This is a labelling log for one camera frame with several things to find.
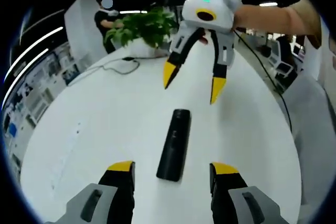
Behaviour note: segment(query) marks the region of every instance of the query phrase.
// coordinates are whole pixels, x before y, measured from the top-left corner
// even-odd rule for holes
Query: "white wall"
[[[305,59],[303,61],[303,70],[306,74],[311,75],[315,80],[319,79],[321,69],[321,48],[315,49],[307,37],[304,38]]]
[[[96,62],[107,55],[102,35],[94,21],[98,9],[96,0],[76,0],[64,14],[70,52],[74,58],[89,54]]]

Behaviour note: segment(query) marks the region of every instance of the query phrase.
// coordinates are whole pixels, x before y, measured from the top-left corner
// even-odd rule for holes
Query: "black cylindrical object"
[[[156,176],[179,181],[182,176],[191,124],[189,110],[174,110]]]

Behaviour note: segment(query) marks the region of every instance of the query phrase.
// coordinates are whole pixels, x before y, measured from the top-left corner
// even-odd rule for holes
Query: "white planter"
[[[147,45],[143,39],[135,39],[128,44],[131,56],[140,58],[153,58],[155,49]]]

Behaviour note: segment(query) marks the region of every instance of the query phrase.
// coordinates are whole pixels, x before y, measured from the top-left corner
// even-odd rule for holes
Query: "green leaves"
[[[122,28],[113,28],[107,32],[104,43],[112,38],[126,46],[130,41],[142,38],[149,46],[159,47],[164,42],[164,36],[169,36],[172,28],[177,27],[173,17],[173,14],[165,13],[161,7],[146,14],[131,14],[121,20],[124,24]]]

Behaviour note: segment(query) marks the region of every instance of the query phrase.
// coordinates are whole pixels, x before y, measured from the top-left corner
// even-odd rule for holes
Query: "black shirt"
[[[109,16],[107,13],[105,12],[102,12],[102,11],[98,11],[96,12],[95,14],[95,22],[96,22],[96,26],[98,27],[98,29],[100,30],[103,38],[105,37],[106,35],[106,32],[108,30],[110,30],[110,28],[105,28],[103,27],[100,23],[103,21],[103,20],[107,20],[107,21],[110,21],[110,22],[114,22],[116,21],[117,19],[121,18],[120,15],[118,16]]]

